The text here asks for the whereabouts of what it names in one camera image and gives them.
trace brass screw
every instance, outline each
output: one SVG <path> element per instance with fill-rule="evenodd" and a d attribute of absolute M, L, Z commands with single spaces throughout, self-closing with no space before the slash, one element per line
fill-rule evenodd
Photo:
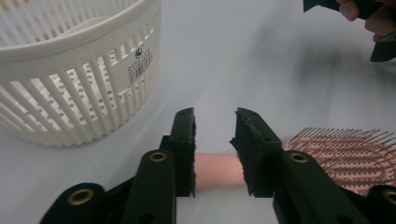
<path fill-rule="evenodd" d="M 164 161 L 166 160 L 167 156 L 163 152 L 155 152 L 149 155 L 149 159 L 151 161 Z"/>
<path fill-rule="evenodd" d="M 396 204 L 396 192 L 393 190 L 384 190 L 382 192 L 382 194 L 384 195 L 384 197 L 393 204 Z"/>
<path fill-rule="evenodd" d="M 80 205 L 89 201 L 93 197 L 93 194 L 94 192 L 91 189 L 79 189 L 70 194 L 67 202 L 71 205 Z"/>
<path fill-rule="evenodd" d="M 308 158 L 305 155 L 302 155 L 300 153 L 293 153 L 293 154 L 290 155 L 290 158 L 293 161 L 297 161 L 297 162 L 300 162 L 300 163 L 308 162 Z"/>

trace finger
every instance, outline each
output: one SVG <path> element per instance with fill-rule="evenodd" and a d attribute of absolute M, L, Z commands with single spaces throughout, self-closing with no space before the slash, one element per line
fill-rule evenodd
<path fill-rule="evenodd" d="M 379 34 L 375 34 L 375 35 L 373 36 L 373 40 L 374 40 L 374 42 L 378 42 L 380 39 L 382 39 L 382 37 L 384 37 L 384 36 L 379 35 Z"/>
<path fill-rule="evenodd" d="M 375 34 L 387 35 L 396 31 L 396 9 L 384 5 L 369 17 L 364 27 Z"/>
<path fill-rule="evenodd" d="M 355 1 L 345 1 L 341 3 L 340 12 L 349 21 L 354 21 L 359 16 L 359 9 Z"/>

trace basket label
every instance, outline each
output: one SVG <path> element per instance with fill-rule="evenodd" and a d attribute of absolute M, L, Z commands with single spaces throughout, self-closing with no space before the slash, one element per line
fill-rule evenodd
<path fill-rule="evenodd" d="M 124 94 L 147 71 L 153 61 L 153 38 L 151 33 L 145 41 L 112 67 L 116 92 Z"/>

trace brush bristle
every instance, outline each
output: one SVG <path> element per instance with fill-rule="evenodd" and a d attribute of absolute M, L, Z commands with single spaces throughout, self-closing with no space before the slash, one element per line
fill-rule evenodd
<path fill-rule="evenodd" d="M 396 187 L 394 133 L 305 128 L 284 146 L 311 155 L 339 186 L 367 195 L 374 185 Z"/>

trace white table surface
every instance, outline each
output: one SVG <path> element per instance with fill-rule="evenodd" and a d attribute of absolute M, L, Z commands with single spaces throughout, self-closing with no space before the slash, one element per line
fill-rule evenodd
<path fill-rule="evenodd" d="M 236 108 L 282 140 L 304 127 L 396 131 L 396 63 L 371 63 L 363 21 L 303 1 L 163 1 L 161 78 L 124 126 L 81 147 L 39 147 L 0 130 L 0 223 L 38 223 L 65 189 L 111 189 L 194 107 L 197 152 L 234 153 Z M 177 223 L 277 223 L 271 199 L 246 187 L 177 199 Z"/>

